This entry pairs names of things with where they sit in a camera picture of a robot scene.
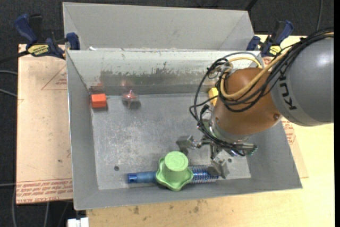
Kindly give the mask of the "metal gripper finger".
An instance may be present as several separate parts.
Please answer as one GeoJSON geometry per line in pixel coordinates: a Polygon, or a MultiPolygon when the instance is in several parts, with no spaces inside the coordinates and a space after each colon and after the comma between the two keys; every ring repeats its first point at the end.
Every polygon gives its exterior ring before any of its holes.
{"type": "Polygon", "coordinates": [[[198,146],[198,142],[194,139],[193,135],[179,137],[176,144],[184,155],[187,155],[189,150],[194,150],[198,146]]]}
{"type": "Polygon", "coordinates": [[[229,170],[226,164],[226,160],[215,158],[209,165],[209,174],[213,176],[219,176],[226,179],[229,175],[229,170]]]}

